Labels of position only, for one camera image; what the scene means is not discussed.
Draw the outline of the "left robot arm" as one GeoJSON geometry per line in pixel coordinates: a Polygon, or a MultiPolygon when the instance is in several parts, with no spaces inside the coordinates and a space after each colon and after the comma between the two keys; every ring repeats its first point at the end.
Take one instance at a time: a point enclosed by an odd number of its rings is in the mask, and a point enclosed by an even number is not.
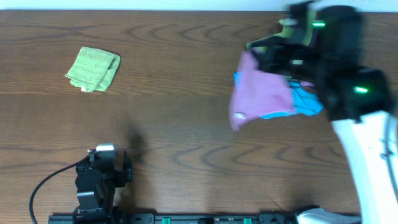
{"type": "Polygon", "coordinates": [[[113,150],[90,150],[88,157],[76,165],[77,198],[83,220],[111,218],[114,194],[117,188],[132,182],[132,161],[123,152],[123,167],[115,168],[113,150]]]}

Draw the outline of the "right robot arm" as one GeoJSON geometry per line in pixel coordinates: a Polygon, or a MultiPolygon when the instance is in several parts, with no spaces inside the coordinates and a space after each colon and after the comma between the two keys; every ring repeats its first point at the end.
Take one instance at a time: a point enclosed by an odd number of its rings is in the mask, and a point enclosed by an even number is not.
{"type": "Polygon", "coordinates": [[[295,221],[396,223],[395,102],[384,73],[361,65],[363,16],[351,6],[328,6],[310,21],[309,10],[309,2],[290,5],[285,24],[292,34],[257,40],[249,49],[260,70],[315,86],[349,162],[361,213],[313,207],[297,212],[295,221]]]}

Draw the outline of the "crumpled green cloth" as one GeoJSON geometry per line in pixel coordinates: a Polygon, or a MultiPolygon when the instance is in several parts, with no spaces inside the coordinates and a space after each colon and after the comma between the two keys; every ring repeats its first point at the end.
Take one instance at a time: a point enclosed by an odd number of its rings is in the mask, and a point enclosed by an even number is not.
{"type": "MultiPolygon", "coordinates": [[[[313,36],[312,22],[315,20],[316,14],[317,14],[316,11],[313,9],[310,9],[307,12],[307,25],[309,26],[309,28],[307,29],[307,31],[304,35],[304,38],[302,40],[303,45],[310,45],[310,42],[312,41],[312,36],[313,36]]],[[[291,38],[293,36],[294,30],[295,30],[293,28],[293,26],[289,25],[289,19],[287,17],[279,20],[278,28],[280,29],[280,32],[278,32],[278,33],[269,35],[267,37],[263,37],[261,39],[257,39],[252,42],[248,42],[246,44],[247,50],[251,50],[251,49],[255,48],[258,51],[265,52],[267,50],[267,47],[261,47],[261,46],[255,47],[254,45],[260,43],[263,40],[271,39],[273,37],[281,37],[281,38],[287,38],[287,39],[291,38]]]]}

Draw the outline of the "folded green cloth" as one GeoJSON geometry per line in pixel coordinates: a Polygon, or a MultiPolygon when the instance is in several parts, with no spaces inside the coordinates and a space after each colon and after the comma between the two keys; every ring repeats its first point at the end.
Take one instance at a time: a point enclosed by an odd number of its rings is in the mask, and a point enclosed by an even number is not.
{"type": "Polygon", "coordinates": [[[82,47],[65,77],[81,91],[106,91],[112,84],[120,62],[118,54],[82,47]]]}

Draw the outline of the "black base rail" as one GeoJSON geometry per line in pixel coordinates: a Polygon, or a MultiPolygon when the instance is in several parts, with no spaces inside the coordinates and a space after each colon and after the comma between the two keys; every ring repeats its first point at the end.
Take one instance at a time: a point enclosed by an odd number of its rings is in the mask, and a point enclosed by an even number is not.
{"type": "Polygon", "coordinates": [[[265,212],[252,214],[127,214],[114,207],[109,214],[82,210],[70,215],[49,216],[49,224],[97,223],[97,224],[298,224],[295,214],[265,212]]]}

